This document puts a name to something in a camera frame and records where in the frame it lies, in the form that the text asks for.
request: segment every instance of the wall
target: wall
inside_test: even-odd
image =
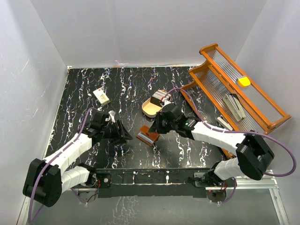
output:
[[[31,0],[66,65],[202,63],[214,42],[236,59],[266,0]]]
[[[271,136],[286,143],[300,161],[300,2],[298,0],[268,0],[251,30],[236,62],[292,118]],[[272,144],[276,154],[271,165],[275,173],[291,169],[289,155]],[[285,178],[277,179],[280,194],[292,225],[299,224],[298,194],[300,169]]]
[[[16,224],[30,162],[41,158],[67,68],[29,0],[0,1],[0,224]]]

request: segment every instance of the table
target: table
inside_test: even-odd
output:
[[[90,107],[104,112],[114,110],[127,131],[134,137],[127,144],[113,146],[107,140],[85,152],[71,167],[84,162],[95,168],[209,168],[224,158],[220,148],[205,142],[182,138],[171,131],[162,135],[156,146],[149,147],[135,136],[142,125],[150,126],[153,119],[142,113],[142,104],[156,90],[181,87],[192,80],[190,67],[128,67],[69,70],[57,118],[46,155],[53,154],[79,130]],[[100,107],[93,95],[104,89],[110,103]],[[216,124],[220,115],[202,90],[191,89],[190,94],[207,121]],[[193,115],[190,106],[179,93],[172,93],[174,102],[182,106],[186,115]]]

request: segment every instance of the small white box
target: small white box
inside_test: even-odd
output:
[[[101,88],[93,91],[93,93],[96,96],[96,98],[99,100],[99,102],[101,103],[101,106],[104,106],[107,103],[110,103],[109,98],[106,96],[106,94],[104,93],[104,91]]]

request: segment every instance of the yellow object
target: yellow object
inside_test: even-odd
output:
[[[243,76],[242,78],[238,79],[238,85],[241,88],[245,88],[245,87],[249,86],[250,84],[251,84],[251,82],[249,81],[248,77],[246,77],[246,76]]]

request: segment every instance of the gray floor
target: gray floor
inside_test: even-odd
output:
[[[87,207],[65,192],[44,207],[36,225],[278,225],[268,189],[237,190],[220,207],[192,197],[115,197],[96,199]]]

